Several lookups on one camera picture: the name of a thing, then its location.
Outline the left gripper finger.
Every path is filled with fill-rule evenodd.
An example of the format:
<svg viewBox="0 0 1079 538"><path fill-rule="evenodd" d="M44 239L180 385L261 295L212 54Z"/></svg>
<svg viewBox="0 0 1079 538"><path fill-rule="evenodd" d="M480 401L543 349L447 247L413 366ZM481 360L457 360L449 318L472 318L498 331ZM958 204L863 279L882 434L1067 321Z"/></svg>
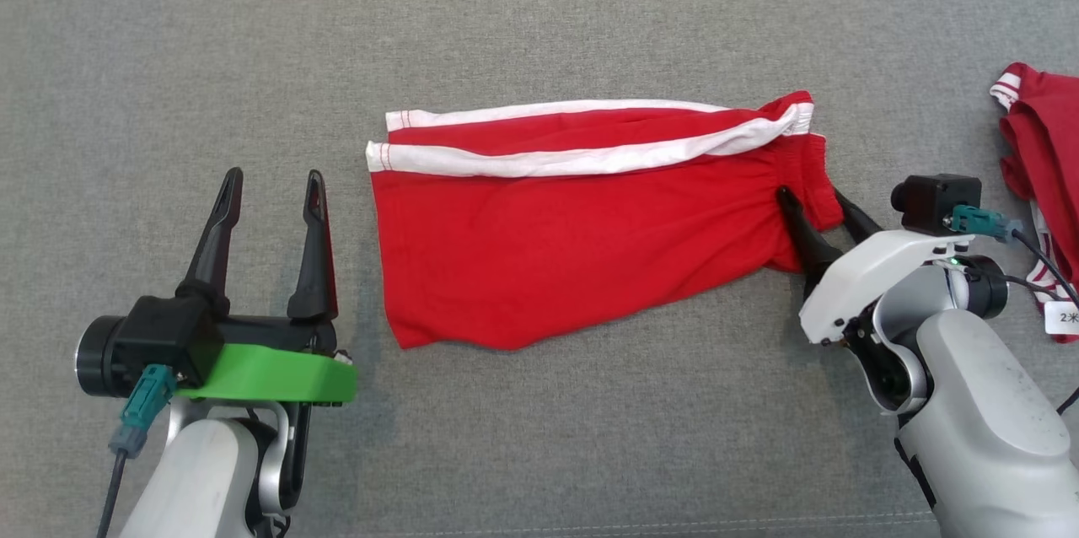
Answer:
<svg viewBox="0 0 1079 538"><path fill-rule="evenodd" d="M330 234L326 183L319 170L308 175L302 218L308 226L293 295L287 304L290 320L333 320L339 314L334 250Z"/></svg>
<svg viewBox="0 0 1079 538"><path fill-rule="evenodd" d="M196 250L186 270L185 279L174 295L203 299L218 318L230 314L230 299L226 295L228 258L233 229L240 222L240 204L244 174L240 168L228 169L211 204Z"/></svg>

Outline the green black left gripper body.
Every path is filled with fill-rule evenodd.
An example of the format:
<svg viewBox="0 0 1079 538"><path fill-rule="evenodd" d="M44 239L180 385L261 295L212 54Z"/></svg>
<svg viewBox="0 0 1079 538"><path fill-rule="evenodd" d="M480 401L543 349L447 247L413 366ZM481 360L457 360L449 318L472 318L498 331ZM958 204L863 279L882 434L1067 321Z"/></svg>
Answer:
<svg viewBox="0 0 1079 538"><path fill-rule="evenodd" d="M329 406L354 400L358 372L328 320L232 316L219 330L224 346L209 377L199 388L182 385L177 396Z"/></svg>

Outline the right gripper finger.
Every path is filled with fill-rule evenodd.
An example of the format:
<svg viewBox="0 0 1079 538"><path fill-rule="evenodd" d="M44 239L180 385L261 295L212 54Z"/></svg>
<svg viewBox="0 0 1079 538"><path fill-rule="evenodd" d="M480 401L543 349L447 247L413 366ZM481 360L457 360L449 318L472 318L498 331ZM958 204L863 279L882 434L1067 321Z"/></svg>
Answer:
<svg viewBox="0 0 1079 538"><path fill-rule="evenodd" d="M827 270L844 256L844 252L839 247L830 245L817 227L812 226L805 213L804 205L794 195L793 190L787 187L778 188L776 199L786 220L787 234L790 235L805 276L804 296L809 299Z"/></svg>
<svg viewBox="0 0 1079 538"><path fill-rule="evenodd" d="M837 203L839 203L841 212L843 213L843 227L851 236L853 245L862 245L872 235L883 232L880 224L871 218L866 211L863 211L862 207L849 201L837 187L834 188L834 196Z"/></svg>

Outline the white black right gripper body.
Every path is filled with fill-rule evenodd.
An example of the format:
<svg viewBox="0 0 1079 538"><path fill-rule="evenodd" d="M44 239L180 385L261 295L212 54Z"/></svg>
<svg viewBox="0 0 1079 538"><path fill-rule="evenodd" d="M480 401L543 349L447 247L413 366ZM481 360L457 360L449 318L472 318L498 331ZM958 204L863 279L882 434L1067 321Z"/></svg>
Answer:
<svg viewBox="0 0 1079 538"><path fill-rule="evenodd" d="M972 314L981 312L981 291L956 273L952 259L964 252L972 234L932 237L907 230L885 230L844 252L804 300L798 312L804 334L812 343L838 342L844 328L871 303L885 296L918 268L944 270L945 299Z"/></svg>

